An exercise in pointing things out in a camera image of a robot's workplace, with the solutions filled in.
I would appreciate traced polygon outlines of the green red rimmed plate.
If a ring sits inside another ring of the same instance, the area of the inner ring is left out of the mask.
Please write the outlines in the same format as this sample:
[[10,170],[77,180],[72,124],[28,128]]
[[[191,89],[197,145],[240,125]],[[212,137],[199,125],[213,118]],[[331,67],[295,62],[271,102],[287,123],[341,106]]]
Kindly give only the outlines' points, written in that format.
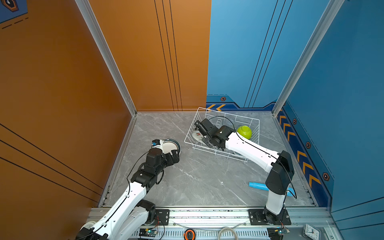
[[164,154],[171,154],[172,151],[175,150],[178,152],[178,155],[181,153],[182,150],[180,144],[174,139],[160,140],[160,149],[163,151]]

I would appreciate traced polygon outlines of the white wire dish rack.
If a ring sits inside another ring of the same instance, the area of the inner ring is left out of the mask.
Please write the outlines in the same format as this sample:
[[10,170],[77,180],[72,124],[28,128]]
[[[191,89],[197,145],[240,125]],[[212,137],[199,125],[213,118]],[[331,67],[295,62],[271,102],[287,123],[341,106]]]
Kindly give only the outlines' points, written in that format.
[[258,144],[260,120],[199,107],[184,142],[191,145],[195,150],[246,163],[249,160],[243,155],[228,150],[224,144],[215,145],[220,139],[228,137],[231,132],[238,135],[240,133],[238,129],[242,127],[246,127],[250,131],[249,141]]

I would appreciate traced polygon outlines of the watermelon pattern plate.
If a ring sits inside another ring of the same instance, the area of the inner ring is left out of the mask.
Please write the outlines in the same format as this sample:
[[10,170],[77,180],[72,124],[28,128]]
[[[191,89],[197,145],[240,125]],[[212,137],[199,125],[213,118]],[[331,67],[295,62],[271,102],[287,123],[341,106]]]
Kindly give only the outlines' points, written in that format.
[[203,143],[204,136],[199,131],[194,131],[192,137],[196,142]]

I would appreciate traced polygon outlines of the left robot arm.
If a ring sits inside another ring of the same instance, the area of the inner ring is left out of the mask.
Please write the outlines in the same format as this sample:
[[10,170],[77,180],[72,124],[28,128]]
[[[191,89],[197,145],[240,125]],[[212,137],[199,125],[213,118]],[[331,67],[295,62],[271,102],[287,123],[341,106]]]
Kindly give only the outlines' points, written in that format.
[[90,229],[83,227],[76,240],[127,240],[140,226],[151,223],[155,204],[145,201],[149,190],[160,181],[166,167],[180,161],[180,150],[164,153],[159,148],[147,152],[146,161],[129,180],[129,186],[110,210]]

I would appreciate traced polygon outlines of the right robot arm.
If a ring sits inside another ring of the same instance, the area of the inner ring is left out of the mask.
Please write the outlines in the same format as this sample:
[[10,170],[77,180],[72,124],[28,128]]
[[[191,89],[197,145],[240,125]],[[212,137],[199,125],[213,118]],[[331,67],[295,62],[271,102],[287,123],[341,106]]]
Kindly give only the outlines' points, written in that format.
[[197,120],[194,125],[195,130],[203,136],[202,142],[208,147],[236,152],[268,173],[265,185],[269,193],[263,210],[264,222],[269,225],[282,224],[287,215],[285,200],[295,175],[291,155],[286,151],[278,153],[261,147],[241,136],[234,127],[223,125],[217,128],[209,119]]

